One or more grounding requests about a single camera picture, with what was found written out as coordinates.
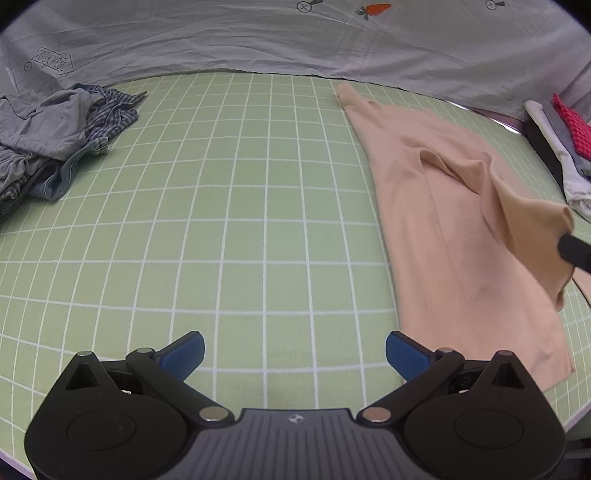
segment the green grid mat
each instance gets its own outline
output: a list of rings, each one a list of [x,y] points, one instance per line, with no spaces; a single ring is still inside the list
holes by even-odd
[[[28,200],[0,235],[0,449],[22,441],[76,351],[121,359],[189,330],[187,382],[228,406],[354,412],[400,385],[391,273],[367,157],[337,81],[201,73],[118,86],[150,95],[60,201]],[[449,103],[355,83],[483,135],[540,197],[562,201],[527,141]],[[591,226],[577,219],[578,236]],[[590,310],[569,284],[577,366],[547,397],[565,423],[591,398]]]

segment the wrinkled sheet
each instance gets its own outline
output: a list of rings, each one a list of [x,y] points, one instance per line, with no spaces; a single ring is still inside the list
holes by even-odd
[[[558,92],[591,116],[591,35],[551,0],[391,5],[40,0],[0,53],[17,92],[236,69],[396,86],[516,118],[527,98]]]

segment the peach fabric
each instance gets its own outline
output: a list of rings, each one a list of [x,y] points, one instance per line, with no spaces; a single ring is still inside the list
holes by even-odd
[[[556,247],[570,209],[533,199],[488,142],[432,111],[348,83],[338,96],[369,156],[401,330],[470,359],[512,350],[542,389],[568,377],[557,310],[574,269]]]

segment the arrow graphic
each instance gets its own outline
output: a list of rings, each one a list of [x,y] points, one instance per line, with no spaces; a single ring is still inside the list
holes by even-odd
[[[49,48],[39,47],[32,61],[45,65],[55,71],[55,75],[65,75],[74,71],[72,55],[64,57],[61,53],[50,50]]]

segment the carrot print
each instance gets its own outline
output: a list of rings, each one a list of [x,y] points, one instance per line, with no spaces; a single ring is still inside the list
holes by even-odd
[[[370,17],[375,17],[379,14],[383,14],[388,8],[390,8],[392,4],[373,4],[368,5],[367,7],[361,7],[357,10],[358,15],[363,15],[365,20],[369,20],[368,15]]]

